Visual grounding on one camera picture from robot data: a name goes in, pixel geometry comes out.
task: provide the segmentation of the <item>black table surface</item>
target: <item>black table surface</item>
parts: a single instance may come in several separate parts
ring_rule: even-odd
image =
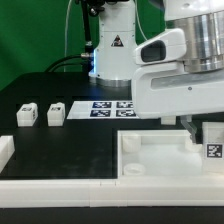
[[[0,180],[116,178],[118,130],[183,129],[154,120],[65,120],[48,127],[47,111],[62,102],[66,116],[75,100],[131,100],[130,88],[102,87],[82,73],[30,73],[0,92],[0,136],[13,135],[16,152]],[[16,112],[38,105],[34,127],[17,127]],[[199,141],[202,121],[224,121],[223,114],[195,116]],[[0,210],[0,223],[223,223],[224,208],[54,208]]]
[[[0,136],[15,139],[0,180],[116,178],[117,131],[160,128],[159,120],[140,119],[66,119],[63,127],[48,127],[50,105],[64,103],[67,116],[75,100],[131,100],[131,89],[90,84],[82,73],[32,73],[0,92]],[[16,112],[31,102],[38,105],[34,127],[17,127]]]

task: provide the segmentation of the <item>green backdrop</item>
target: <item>green backdrop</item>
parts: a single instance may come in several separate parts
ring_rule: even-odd
[[[0,90],[19,75],[42,72],[64,56],[64,29],[69,0],[0,0]],[[164,30],[163,14],[139,0],[139,16],[148,38]],[[98,19],[90,18],[94,45]],[[69,54],[83,52],[81,6],[73,4],[69,27]],[[143,41],[136,30],[136,41]]]

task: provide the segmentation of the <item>white plastic part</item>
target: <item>white plastic part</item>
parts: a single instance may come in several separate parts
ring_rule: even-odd
[[[118,132],[118,170],[131,163],[144,175],[117,179],[1,181],[0,207],[223,206],[224,175],[204,173],[203,153],[185,148],[186,130],[134,131],[141,150],[126,153]]]
[[[176,125],[177,117],[170,116],[170,117],[161,117],[161,124],[162,125]]]
[[[202,152],[203,145],[202,144],[194,144],[190,137],[186,137],[185,149],[188,150],[189,152],[198,153],[198,152]]]
[[[204,172],[224,174],[224,123],[203,123]]]
[[[165,20],[177,20],[224,10],[222,0],[164,0]]]
[[[102,80],[131,80],[137,66],[132,57],[135,41],[135,4],[133,0],[104,5],[99,14],[100,42],[94,50],[92,78]],[[115,46],[118,37],[121,43]]]
[[[23,104],[16,114],[19,127],[31,127],[38,117],[36,103]]]
[[[123,134],[123,150],[128,153],[138,152],[141,149],[141,135],[136,133]]]
[[[47,112],[48,126],[63,126],[65,120],[65,105],[63,103],[51,104]]]
[[[15,152],[13,136],[0,137],[0,173]]]
[[[222,112],[223,95],[223,70],[186,74],[181,62],[143,66],[132,79],[134,110],[143,119]]]
[[[153,44],[156,41],[162,41],[166,47],[166,58],[162,61],[144,62],[141,52],[146,46]],[[174,61],[183,57],[187,52],[185,34],[182,29],[167,29],[160,35],[139,45],[133,52],[135,63],[138,65],[147,65],[155,63],[164,63]]]

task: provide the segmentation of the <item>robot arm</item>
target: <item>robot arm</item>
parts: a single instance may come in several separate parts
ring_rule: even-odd
[[[141,65],[132,78],[136,114],[159,118],[224,111],[224,2],[164,3],[168,30],[134,51]],[[153,60],[151,48],[157,41]]]

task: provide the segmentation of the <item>black cable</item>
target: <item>black cable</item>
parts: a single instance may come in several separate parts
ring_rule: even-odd
[[[60,64],[53,68],[51,72],[55,72],[58,68],[65,67],[65,66],[72,66],[72,65],[81,65],[81,63],[67,63],[67,64]]]
[[[74,58],[81,58],[80,55],[70,55],[68,57],[65,57],[65,58],[61,58],[59,60],[57,60],[56,62],[54,62],[53,64],[51,64],[46,70],[45,72],[50,72],[50,70],[52,68],[54,68],[55,66],[57,66],[58,64],[60,64],[61,62],[64,62],[64,61],[68,61],[70,59],[74,59]]]
[[[81,5],[82,5],[82,18],[84,23],[85,40],[86,40],[86,43],[88,42],[92,43],[90,25],[89,25],[89,16],[88,16],[88,5],[86,1],[81,1]]]

